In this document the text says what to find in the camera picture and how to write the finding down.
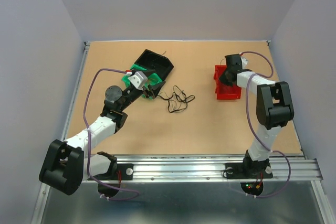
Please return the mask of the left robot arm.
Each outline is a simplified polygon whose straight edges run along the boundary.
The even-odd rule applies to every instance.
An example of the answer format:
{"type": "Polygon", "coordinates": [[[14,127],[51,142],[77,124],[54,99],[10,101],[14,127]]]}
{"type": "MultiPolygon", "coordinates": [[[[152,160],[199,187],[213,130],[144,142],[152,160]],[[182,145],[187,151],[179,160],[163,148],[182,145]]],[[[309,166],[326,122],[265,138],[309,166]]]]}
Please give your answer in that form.
{"type": "Polygon", "coordinates": [[[165,83],[148,84],[150,76],[155,74],[152,69],[131,69],[123,71],[123,74],[129,86],[106,89],[102,112],[92,124],[85,120],[86,127],[81,132],[66,140],[51,142],[39,173],[40,182],[72,195],[87,179],[97,181],[98,176],[106,179],[121,177],[115,156],[106,152],[92,154],[92,149],[124,126],[128,117],[124,110],[128,106],[142,95],[155,98],[165,83]]]}

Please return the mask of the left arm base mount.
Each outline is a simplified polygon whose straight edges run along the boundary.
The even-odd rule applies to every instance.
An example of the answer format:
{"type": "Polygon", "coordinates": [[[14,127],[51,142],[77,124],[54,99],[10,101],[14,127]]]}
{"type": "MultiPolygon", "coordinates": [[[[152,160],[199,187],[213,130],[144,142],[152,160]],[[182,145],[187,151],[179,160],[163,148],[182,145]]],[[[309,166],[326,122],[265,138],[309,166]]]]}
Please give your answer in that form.
{"type": "MultiPolygon", "coordinates": [[[[109,169],[105,174],[95,176],[96,179],[103,181],[117,181],[116,183],[108,183],[108,185],[120,188],[123,181],[131,181],[133,179],[133,164],[118,164],[109,169]]],[[[105,187],[101,184],[97,185],[98,192],[105,196],[114,197],[118,194],[118,190],[105,187]]]]}

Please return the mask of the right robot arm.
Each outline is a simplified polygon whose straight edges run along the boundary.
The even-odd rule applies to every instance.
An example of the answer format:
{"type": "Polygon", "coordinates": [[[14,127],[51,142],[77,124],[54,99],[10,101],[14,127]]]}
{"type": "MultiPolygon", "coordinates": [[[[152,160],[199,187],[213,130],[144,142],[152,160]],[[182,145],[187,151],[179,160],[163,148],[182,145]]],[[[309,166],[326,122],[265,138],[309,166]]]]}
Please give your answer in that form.
{"type": "Polygon", "coordinates": [[[271,75],[256,73],[247,66],[243,53],[225,56],[226,69],[219,77],[220,83],[245,89],[245,97],[256,95],[256,117],[258,130],[240,163],[226,163],[224,177],[228,179],[272,177],[269,157],[272,146],[281,129],[293,120],[294,109],[287,82],[275,82],[271,75]]]}

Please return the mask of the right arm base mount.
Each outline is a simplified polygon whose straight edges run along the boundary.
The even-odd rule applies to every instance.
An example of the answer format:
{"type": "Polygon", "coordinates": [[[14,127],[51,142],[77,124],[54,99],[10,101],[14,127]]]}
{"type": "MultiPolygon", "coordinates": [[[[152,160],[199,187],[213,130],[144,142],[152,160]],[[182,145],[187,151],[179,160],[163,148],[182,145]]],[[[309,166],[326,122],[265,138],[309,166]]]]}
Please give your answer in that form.
{"type": "Polygon", "coordinates": [[[273,178],[268,161],[247,163],[225,163],[223,177],[240,179],[242,190],[248,195],[260,196],[264,189],[264,179],[273,178]]]}

